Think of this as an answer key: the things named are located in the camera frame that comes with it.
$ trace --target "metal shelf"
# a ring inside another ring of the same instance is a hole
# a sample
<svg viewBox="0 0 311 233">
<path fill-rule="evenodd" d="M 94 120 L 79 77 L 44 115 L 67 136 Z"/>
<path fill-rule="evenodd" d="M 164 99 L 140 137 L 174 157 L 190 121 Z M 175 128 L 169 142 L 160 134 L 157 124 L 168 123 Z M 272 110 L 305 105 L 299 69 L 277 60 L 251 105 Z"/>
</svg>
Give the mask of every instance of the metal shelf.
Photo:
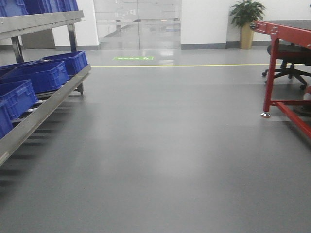
<svg viewBox="0 0 311 233">
<path fill-rule="evenodd" d="M 64 99 L 82 83 L 90 70 L 91 66 L 86 66 L 0 140 L 0 166 L 48 118 Z"/>
<path fill-rule="evenodd" d="M 0 40 L 82 21 L 83 11 L 0 18 Z"/>
<path fill-rule="evenodd" d="M 38 15 L 0 18 L 0 40 L 11 38 L 17 62 L 23 62 L 22 49 L 18 36 L 45 29 L 67 25 L 71 51 L 77 51 L 74 23 L 82 21 L 83 11 L 57 12 Z M 63 87 L 47 97 L 38 109 L 28 115 L 0 140 L 0 166 L 14 151 L 45 121 L 46 118 L 74 90 L 83 94 L 83 80 L 88 76 L 91 66 L 87 65 L 73 76 Z"/>
</svg>

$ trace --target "red table frame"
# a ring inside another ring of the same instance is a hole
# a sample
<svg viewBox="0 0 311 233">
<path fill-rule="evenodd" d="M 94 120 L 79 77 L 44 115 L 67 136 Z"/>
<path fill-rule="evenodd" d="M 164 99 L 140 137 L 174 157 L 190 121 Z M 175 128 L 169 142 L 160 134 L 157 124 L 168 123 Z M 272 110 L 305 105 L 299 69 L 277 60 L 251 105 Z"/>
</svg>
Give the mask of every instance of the red table frame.
<svg viewBox="0 0 311 233">
<path fill-rule="evenodd" d="M 298 128 L 302 130 L 311 139 L 311 127 L 306 124 L 296 113 L 294 113 L 288 105 L 311 105 L 311 100 L 273 100 L 273 81 L 276 69 L 276 60 L 281 55 L 288 57 L 311 57 L 311 52 L 296 53 L 296 52 L 279 52 L 278 45 L 279 40 L 285 40 L 297 45 L 311 49 L 311 31 L 307 29 L 301 29 L 296 27 L 285 26 L 276 24 L 273 22 L 256 21 L 256 28 L 254 31 L 262 34 L 268 34 L 271 36 L 271 56 L 270 65 L 267 78 L 267 86 L 265 99 L 263 104 L 263 113 L 261 114 L 264 118 L 269 118 L 270 106 L 278 107 Z"/>
</svg>

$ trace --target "blue plastic crate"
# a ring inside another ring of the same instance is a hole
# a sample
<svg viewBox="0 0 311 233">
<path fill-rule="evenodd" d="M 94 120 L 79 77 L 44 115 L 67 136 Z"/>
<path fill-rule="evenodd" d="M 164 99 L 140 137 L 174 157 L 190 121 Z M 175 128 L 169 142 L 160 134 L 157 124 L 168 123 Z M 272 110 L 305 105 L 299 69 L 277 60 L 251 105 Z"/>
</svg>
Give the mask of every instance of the blue plastic crate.
<svg viewBox="0 0 311 233">
<path fill-rule="evenodd" d="M 77 0 L 60 0 L 63 2 L 64 11 L 78 11 Z"/>
<path fill-rule="evenodd" d="M 30 80 L 0 84 L 0 100 L 5 102 L 11 120 L 38 102 Z"/>
<path fill-rule="evenodd" d="M 61 12 L 62 6 L 59 0 L 24 0 L 29 14 L 42 14 Z"/>
<path fill-rule="evenodd" d="M 27 64 L 29 65 L 29 64 L 32 64 L 33 62 L 34 61 L 32 61 L 32 62 L 21 62 L 21 63 L 2 66 L 2 67 L 0 67 L 0 77 L 2 77 L 4 74 L 6 74 L 7 72 L 11 71 L 12 69 L 14 69 L 16 67 L 24 66 Z"/>
<path fill-rule="evenodd" d="M 0 139 L 13 129 L 5 102 L 0 101 Z"/>
<path fill-rule="evenodd" d="M 0 0 L 0 17 L 23 16 L 27 14 L 23 0 Z"/>
<path fill-rule="evenodd" d="M 79 73 L 79 71 L 81 71 L 84 67 L 87 66 L 85 51 L 64 53 L 60 55 L 44 57 L 42 58 L 42 60 L 65 62 L 66 69 L 69 75 L 75 75 Z"/>
<path fill-rule="evenodd" d="M 0 83 L 30 79 L 35 93 L 61 88 L 69 76 L 64 62 L 43 62 L 15 68 L 0 78 Z"/>
</svg>

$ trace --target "glass door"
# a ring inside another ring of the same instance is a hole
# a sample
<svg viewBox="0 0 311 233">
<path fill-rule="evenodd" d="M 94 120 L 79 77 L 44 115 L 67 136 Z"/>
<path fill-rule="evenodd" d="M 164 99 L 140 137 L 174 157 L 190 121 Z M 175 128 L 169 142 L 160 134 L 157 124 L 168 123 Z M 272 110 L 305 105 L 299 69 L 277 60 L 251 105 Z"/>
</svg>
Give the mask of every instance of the glass door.
<svg viewBox="0 0 311 233">
<path fill-rule="evenodd" d="M 180 48 L 181 0 L 94 0 L 102 49 Z"/>
</svg>

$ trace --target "black office chair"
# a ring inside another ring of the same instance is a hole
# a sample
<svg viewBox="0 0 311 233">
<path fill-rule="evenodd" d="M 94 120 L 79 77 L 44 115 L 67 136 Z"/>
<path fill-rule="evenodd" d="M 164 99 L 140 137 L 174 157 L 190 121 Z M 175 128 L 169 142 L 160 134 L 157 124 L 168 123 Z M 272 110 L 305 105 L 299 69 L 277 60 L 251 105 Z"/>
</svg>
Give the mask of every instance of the black office chair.
<svg viewBox="0 0 311 233">
<path fill-rule="evenodd" d="M 270 45 L 268 47 L 268 53 L 271 54 L 271 48 L 272 46 Z M 275 72 L 278 72 L 274 76 L 274 78 L 279 78 L 285 75 L 288 75 L 288 78 L 291 79 L 293 77 L 297 78 L 299 81 L 303 83 L 303 85 L 300 86 L 301 90 L 306 89 L 307 87 L 307 82 L 301 77 L 301 75 L 309 76 L 311 77 L 310 73 L 304 72 L 302 70 L 295 69 L 295 64 L 304 64 L 307 66 L 311 66 L 311 57 L 305 57 L 304 53 L 306 52 L 311 52 L 311 50 L 306 49 L 301 46 L 296 46 L 294 44 L 291 45 L 283 45 L 280 44 L 278 47 L 279 52 L 299 52 L 301 53 L 302 57 L 286 57 L 286 55 L 282 55 L 281 53 L 278 55 L 277 59 L 283 60 L 280 69 L 275 69 Z M 265 70 L 262 73 L 262 76 L 265 77 L 267 75 L 269 70 Z"/>
</svg>

